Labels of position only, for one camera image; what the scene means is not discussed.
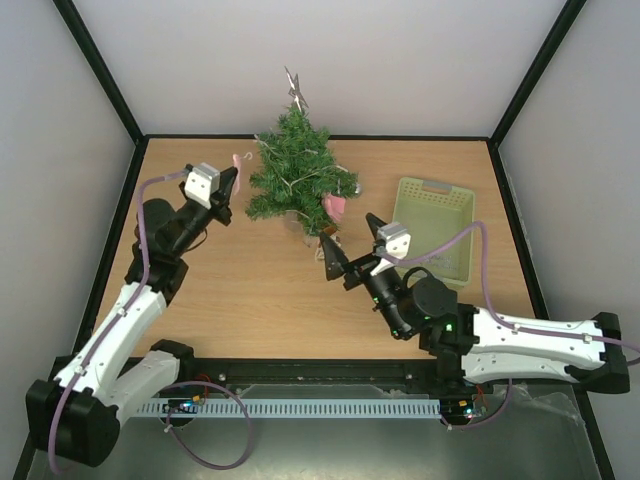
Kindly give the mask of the pink felt bow ornament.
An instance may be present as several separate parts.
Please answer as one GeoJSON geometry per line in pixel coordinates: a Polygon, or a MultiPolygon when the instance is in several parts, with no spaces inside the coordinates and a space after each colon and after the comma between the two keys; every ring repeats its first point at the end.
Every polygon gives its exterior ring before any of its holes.
{"type": "Polygon", "coordinates": [[[346,199],[327,193],[322,199],[322,206],[329,218],[339,224],[345,212],[346,199]]]}

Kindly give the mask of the green perforated plastic basket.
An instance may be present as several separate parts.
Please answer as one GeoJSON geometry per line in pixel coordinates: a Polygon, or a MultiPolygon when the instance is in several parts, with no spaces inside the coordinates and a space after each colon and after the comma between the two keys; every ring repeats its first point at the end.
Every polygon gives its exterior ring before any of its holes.
{"type": "MultiPolygon", "coordinates": [[[[400,179],[392,220],[405,226],[411,242],[410,258],[430,252],[452,239],[475,220],[475,193],[451,184],[411,177],[400,179]]],[[[467,234],[443,252],[458,260],[456,271],[427,268],[448,287],[460,290],[471,281],[473,235],[467,234]]]]}

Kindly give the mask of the silver star ornament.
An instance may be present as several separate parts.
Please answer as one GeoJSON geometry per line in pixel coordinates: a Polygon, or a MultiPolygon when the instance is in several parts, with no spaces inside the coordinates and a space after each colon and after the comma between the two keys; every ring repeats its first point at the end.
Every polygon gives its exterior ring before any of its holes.
{"type": "Polygon", "coordinates": [[[299,111],[303,112],[309,107],[309,105],[302,95],[299,76],[297,74],[292,74],[287,67],[284,67],[284,69],[287,80],[289,82],[288,94],[292,98],[292,103],[298,108],[299,111]]]}

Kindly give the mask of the silver merry christmas sign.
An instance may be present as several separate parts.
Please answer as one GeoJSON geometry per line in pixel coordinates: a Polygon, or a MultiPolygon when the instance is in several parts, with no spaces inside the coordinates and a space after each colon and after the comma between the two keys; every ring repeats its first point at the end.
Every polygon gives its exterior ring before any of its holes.
{"type": "Polygon", "coordinates": [[[425,261],[426,264],[445,271],[456,271],[458,269],[458,260],[454,255],[449,253],[437,254],[425,261]]]}

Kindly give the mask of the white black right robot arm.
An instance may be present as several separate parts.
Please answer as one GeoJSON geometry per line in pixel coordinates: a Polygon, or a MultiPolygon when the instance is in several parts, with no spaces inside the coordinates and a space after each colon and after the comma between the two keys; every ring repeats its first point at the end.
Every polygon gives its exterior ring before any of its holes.
{"type": "Polygon", "coordinates": [[[601,312],[582,321],[550,321],[500,314],[491,303],[459,302],[456,291],[428,271],[426,255],[409,258],[406,227],[366,216],[374,243],[350,260],[328,234],[319,236],[328,280],[346,290],[364,286],[396,340],[417,338],[436,360],[436,379],[455,392],[467,383],[548,379],[601,394],[630,390],[619,319],[601,312]]]}

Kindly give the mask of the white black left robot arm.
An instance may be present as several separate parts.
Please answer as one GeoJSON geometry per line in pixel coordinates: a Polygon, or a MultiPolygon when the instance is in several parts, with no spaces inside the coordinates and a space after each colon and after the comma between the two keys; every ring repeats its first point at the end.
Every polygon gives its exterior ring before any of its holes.
{"type": "Polygon", "coordinates": [[[206,163],[151,178],[137,192],[133,259],[114,305],[80,351],[26,394],[29,431],[60,475],[62,459],[96,467],[139,408],[188,377],[191,347],[161,340],[131,369],[134,347],[171,305],[188,272],[184,254],[209,224],[231,222],[236,167],[206,163]]]}

